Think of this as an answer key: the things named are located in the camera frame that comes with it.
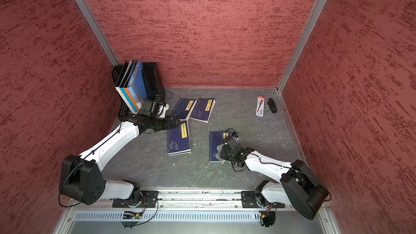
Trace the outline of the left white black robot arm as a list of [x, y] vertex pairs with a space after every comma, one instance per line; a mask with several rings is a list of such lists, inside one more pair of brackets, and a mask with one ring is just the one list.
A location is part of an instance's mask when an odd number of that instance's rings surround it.
[[158, 133], [178, 128], [182, 121], [170, 115], [149, 118], [132, 114], [119, 117], [119, 120], [119, 127], [96, 145], [63, 160], [58, 189], [60, 197], [66, 196], [84, 205], [92, 205], [99, 200], [118, 200], [130, 208], [144, 204], [144, 196], [137, 183], [105, 180], [102, 171], [131, 140], [145, 132]]

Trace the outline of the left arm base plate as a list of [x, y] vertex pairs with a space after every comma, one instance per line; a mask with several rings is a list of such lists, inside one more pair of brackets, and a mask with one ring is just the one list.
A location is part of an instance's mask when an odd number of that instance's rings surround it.
[[140, 191], [136, 192], [129, 199], [114, 199], [113, 208], [155, 208], [158, 200], [159, 191]]

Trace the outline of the grey fluffy cleaning cloth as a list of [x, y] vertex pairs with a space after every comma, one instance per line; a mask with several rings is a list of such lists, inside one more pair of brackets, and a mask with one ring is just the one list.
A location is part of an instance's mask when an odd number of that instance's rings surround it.
[[222, 164], [225, 164], [226, 162], [228, 162], [227, 160], [225, 160], [224, 158], [222, 158], [222, 150], [223, 150], [223, 144], [221, 144], [221, 145], [218, 145], [217, 147], [216, 147], [216, 150], [217, 150], [217, 152], [216, 152], [216, 154], [215, 154], [215, 158], [219, 161], [219, 162], [221, 162]]

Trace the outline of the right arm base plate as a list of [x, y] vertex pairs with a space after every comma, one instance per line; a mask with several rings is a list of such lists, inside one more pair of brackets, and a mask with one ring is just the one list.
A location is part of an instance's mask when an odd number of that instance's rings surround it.
[[270, 203], [265, 200], [259, 193], [255, 191], [242, 191], [241, 193], [242, 207], [245, 209], [284, 209], [286, 206], [282, 203]]

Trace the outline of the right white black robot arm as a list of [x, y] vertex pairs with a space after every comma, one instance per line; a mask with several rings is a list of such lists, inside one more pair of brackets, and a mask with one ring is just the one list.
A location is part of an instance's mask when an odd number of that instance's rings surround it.
[[243, 195], [242, 201], [254, 200], [260, 208], [275, 203], [292, 206], [301, 216], [313, 220], [330, 192], [301, 160], [283, 162], [267, 157], [252, 148], [244, 148], [232, 136], [217, 146], [216, 158], [229, 162], [233, 169], [263, 174], [272, 181], [263, 181], [254, 192]]

